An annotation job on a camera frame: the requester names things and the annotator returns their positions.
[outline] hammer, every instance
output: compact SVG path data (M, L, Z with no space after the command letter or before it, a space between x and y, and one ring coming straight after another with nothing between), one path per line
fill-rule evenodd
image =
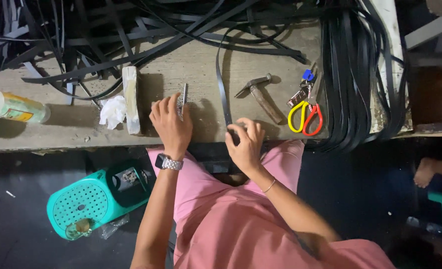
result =
M257 88L257 84L264 81L271 82L271 74L268 73L266 76L250 80L240 92L234 95L234 97L238 98L239 95L241 95L245 90L249 89L259 105L264 109L266 114L271 118L274 123L278 125L283 120L283 116L277 113L272 105L266 101L263 93Z

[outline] left hand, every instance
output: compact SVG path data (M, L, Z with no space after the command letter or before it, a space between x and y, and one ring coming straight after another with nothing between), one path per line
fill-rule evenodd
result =
M182 161L193 135L193 122L189 115L189 106L182 107L181 120L177 112L180 93L175 93L161 101L153 103L150 119L164 144L164 154L175 161Z

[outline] person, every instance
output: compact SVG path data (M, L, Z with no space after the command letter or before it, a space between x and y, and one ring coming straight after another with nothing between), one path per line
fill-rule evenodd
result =
M247 118L226 133L232 161L249 178L232 187L212 177L186 149L193 124L179 94L152 105L150 119L164 147L148 149L157 175L138 231L132 269L164 268L173 219L175 268L394 268L383 250L362 239L339 235L296 195L304 145L286 141L260 161L265 135ZM182 169L158 169L157 158L183 161Z
M415 185L426 188L435 174L442 175L442 160L424 157L414 175Z

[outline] yellow scissor handle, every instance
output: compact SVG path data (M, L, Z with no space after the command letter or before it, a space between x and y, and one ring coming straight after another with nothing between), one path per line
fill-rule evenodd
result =
M287 123L289 124L289 128L291 129L291 131L295 132L295 133L300 133L302 132L302 128L304 127L304 119L306 117L306 107L309 105L308 102L306 101L302 101L299 104L297 104L295 107L293 107L291 109L291 111L289 112L289 116L287 117ZM294 113L296 113L296 111L302 107L302 113L301 113L301 126L299 127L299 129L296 129L292 126L292 117L294 115Z

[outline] bare foot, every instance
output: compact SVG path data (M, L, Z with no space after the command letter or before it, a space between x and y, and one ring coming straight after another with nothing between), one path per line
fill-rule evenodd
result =
M422 158L421 164L419 165L419 168L417 168L417 172L414 176L415 185L421 188L425 188L429 185L435 174L433 170L433 164L435 162L436 160L431 158Z

